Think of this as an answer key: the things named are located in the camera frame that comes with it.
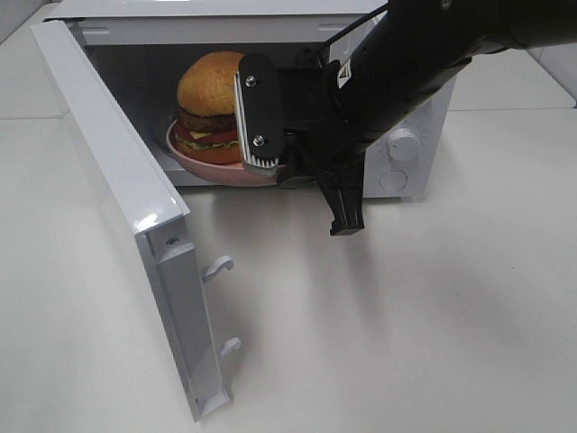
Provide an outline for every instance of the microwave door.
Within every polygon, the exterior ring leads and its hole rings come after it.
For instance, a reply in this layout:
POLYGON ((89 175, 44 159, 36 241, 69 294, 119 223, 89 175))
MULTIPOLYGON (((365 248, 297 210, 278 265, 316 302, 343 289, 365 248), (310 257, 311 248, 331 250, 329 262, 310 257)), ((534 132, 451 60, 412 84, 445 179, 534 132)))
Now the microwave door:
MULTIPOLYGON (((106 223, 133 237, 194 419, 228 402, 206 312, 189 213, 68 26, 32 27, 106 223)), ((228 259, 209 266, 211 274, 228 259)))

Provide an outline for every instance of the microwave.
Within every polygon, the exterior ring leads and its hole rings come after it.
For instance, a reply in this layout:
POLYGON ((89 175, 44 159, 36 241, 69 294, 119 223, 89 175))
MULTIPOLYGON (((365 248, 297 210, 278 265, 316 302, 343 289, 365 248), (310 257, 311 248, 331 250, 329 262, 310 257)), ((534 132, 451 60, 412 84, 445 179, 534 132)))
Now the microwave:
MULTIPOLYGON (((287 66, 380 5, 64 0, 32 27, 101 214, 134 239, 195 420, 230 400, 220 363, 241 342, 213 343, 204 285, 234 260, 197 263, 177 190, 210 182, 184 170, 164 141, 179 78, 211 51, 260 52, 287 66)), ((333 44, 330 58, 346 60, 376 20, 333 44)), ((364 197, 424 193, 452 92, 450 82, 367 150, 364 197)))

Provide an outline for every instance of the white tabletop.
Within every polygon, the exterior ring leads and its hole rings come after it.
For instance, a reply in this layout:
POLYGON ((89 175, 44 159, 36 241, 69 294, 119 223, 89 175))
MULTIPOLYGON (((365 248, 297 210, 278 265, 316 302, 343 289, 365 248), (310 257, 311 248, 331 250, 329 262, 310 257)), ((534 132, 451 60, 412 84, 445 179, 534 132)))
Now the white tabletop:
POLYGON ((2 431, 574 431, 576 111, 449 113, 426 197, 368 201, 347 238, 315 189, 182 189, 200 263, 236 259, 215 340, 244 342, 234 403, 194 424, 130 239, 22 76, 0 79, 23 101, 0 114, 2 431))

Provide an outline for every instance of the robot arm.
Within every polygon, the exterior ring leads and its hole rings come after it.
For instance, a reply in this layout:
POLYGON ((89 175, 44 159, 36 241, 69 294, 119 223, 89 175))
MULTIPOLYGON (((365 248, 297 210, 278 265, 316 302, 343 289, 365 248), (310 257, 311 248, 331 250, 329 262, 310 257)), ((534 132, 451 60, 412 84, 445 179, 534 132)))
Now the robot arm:
MULTIPOLYGON (((273 154, 287 163, 279 172, 280 186, 315 180, 334 213, 331 235, 363 228, 365 150, 472 56, 577 41, 577 0, 389 0, 388 9, 343 65, 281 70, 278 83, 274 77, 264 80, 279 88, 285 140, 269 146, 261 169, 274 168, 267 160, 273 154)), ((243 60, 241 83, 256 63, 251 56, 243 60)), ((271 74, 257 69, 261 77, 271 74)), ((237 87, 240 103, 244 99, 250 106, 250 92, 237 87)), ((249 109, 244 117, 245 131, 258 129, 258 115, 252 117, 249 109)), ((275 125, 270 116, 267 122, 268 128, 275 125)), ((257 148, 244 138, 245 167, 254 170, 251 161, 265 153, 262 144, 257 148)))

